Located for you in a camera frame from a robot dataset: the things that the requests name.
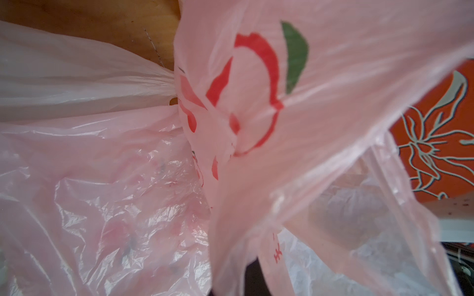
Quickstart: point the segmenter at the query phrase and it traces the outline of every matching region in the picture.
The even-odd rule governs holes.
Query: wooden board
[[[0,0],[0,20],[114,44],[173,70],[178,0]]]

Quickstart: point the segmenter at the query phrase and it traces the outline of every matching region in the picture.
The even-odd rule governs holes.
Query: pink plastic bag
[[[210,213],[177,106],[0,124],[0,151],[10,295],[207,295]]]
[[[0,22],[0,243],[10,296],[205,296],[210,212],[172,72]]]
[[[218,296],[243,293],[246,264],[257,256],[272,262],[263,272],[273,295],[292,293],[284,288],[283,252],[273,240],[284,223],[335,272],[375,294],[398,295],[401,286],[377,273],[399,253],[377,267],[353,259],[353,246],[337,233],[321,238],[309,232],[308,225],[325,228],[305,214],[378,146],[368,166],[380,183],[378,199],[403,237],[393,251],[410,250],[417,272],[438,292],[459,295],[437,221],[414,199],[392,144],[370,146],[473,52],[473,13],[473,3],[447,0],[184,2],[174,41],[176,87],[212,208],[210,261]],[[334,221],[342,219],[337,214]],[[332,240],[338,244],[325,244]],[[397,247],[402,244],[408,247]]]

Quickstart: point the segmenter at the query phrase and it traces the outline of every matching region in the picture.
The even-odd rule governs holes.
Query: crumpled plastic
[[[0,124],[0,151],[22,295],[207,295],[210,212],[177,106]]]
[[[300,295],[284,225],[347,295],[459,296],[386,130],[472,52],[474,4],[183,5],[171,107],[144,108],[174,96],[157,65],[0,23],[10,294],[205,295],[212,266],[217,296],[242,295],[258,257],[274,296]]]
[[[334,273],[316,253],[288,229],[279,234],[288,273],[298,296],[374,296],[366,287]]]
[[[113,45],[0,28],[9,295],[207,295],[210,211],[177,106],[143,108],[175,97],[173,73]],[[105,113],[120,109],[134,110]]]
[[[174,72],[183,128],[213,207],[215,294],[242,295],[246,265],[258,257],[272,294],[291,295],[285,256],[273,238],[284,225],[335,273],[376,295],[397,295],[399,282],[379,273],[402,255],[382,265],[355,258],[357,237],[342,241],[308,212],[370,152],[378,197],[403,234],[391,241],[392,250],[410,250],[435,290],[460,295],[438,222],[416,202],[385,133],[474,51],[474,3],[203,0],[183,6]],[[331,220],[344,221],[341,214]]]

